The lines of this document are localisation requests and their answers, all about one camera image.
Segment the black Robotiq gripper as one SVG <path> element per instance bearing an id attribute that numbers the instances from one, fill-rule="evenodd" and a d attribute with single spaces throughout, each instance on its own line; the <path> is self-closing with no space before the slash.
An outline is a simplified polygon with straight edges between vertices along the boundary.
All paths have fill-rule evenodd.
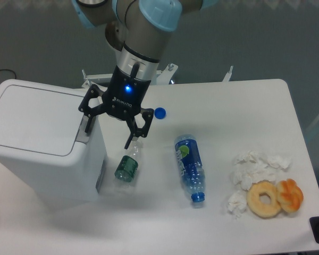
<path id="1" fill-rule="evenodd" d="M 128 149 L 132 139 L 148 136 L 154 110 L 152 108 L 141 108 L 141 103 L 150 81 L 136 78 L 139 71 L 139 65 L 133 65 L 130 74 L 125 74 L 119 67 L 116 67 L 105 92 L 95 84 L 89 87 L 78 107 L 78 110 L 88 118 L 85 133 L 89 132 L 92 121 L 96 116 L 107 113 L 127 123 L 130 135 L 124 149 Z M 89 101 L 99 97 L 102 98 L 103 103 L 93 108 L 90 107 Z M 136 123 L 135 116 L 139 113 L 145 122 L 143 127 L 138 127 Z"/>

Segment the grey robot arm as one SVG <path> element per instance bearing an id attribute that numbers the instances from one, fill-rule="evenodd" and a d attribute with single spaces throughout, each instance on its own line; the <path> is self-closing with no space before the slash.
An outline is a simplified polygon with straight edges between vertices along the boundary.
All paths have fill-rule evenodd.
<path id="1" fill-rule="evenodd" d="M 72 1 L 82 24 L 88 28 L 113 28 L 108 43 L 118 52 L 116 67 L 107 89 L 91 83 L 78 110 L 93 119 L 108 114 L 125 121 L 130 130 L 125 148 L 132 140 L 145 138 L 154 116 L 141 103 L 155 77 L 158 65 L 183 14 L 200 11 L 216 1 Z"/>

